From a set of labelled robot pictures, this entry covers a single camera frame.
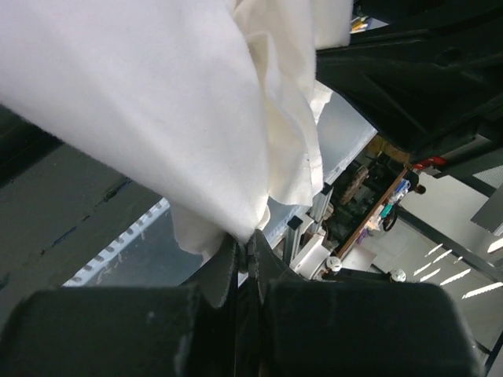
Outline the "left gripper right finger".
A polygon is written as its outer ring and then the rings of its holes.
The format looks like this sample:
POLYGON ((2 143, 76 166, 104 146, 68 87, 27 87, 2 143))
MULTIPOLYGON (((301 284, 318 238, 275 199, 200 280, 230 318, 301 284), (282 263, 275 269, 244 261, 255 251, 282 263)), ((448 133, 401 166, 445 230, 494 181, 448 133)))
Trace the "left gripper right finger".
POLYGON ((481 376, 464 318, 433 284, 305 280, 248 241, 257 376, 481 376))

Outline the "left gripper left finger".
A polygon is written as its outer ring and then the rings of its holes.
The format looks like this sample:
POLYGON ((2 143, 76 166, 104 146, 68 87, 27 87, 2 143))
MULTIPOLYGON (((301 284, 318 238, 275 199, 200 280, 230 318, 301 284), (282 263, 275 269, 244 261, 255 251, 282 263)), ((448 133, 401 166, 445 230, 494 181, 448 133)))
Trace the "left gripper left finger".
POLYGON ((2 375, 233 375, 238 254, 227 236, 177 287, 34 293, 2 330, 2 375))

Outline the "white t-shirt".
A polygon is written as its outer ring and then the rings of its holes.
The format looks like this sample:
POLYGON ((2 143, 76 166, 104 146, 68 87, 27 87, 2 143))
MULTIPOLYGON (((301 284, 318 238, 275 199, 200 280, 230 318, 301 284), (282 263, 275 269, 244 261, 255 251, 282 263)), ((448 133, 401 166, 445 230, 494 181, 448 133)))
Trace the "white t-shirt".
POLYGON ((180 248, 247 241, 323 186, 316 50, 350 1, 4 1, 1 102, 165 197, 180 248))

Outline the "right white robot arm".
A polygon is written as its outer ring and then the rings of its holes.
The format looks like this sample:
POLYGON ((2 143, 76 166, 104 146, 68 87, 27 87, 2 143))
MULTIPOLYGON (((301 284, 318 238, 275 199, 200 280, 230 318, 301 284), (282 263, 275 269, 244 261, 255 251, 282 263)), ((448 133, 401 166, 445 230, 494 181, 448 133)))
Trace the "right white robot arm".
POLYGON ((467 177, 502 163, 502 4, 360 1, 382 26, 317 53, 317 79, 412 163, 467 177))

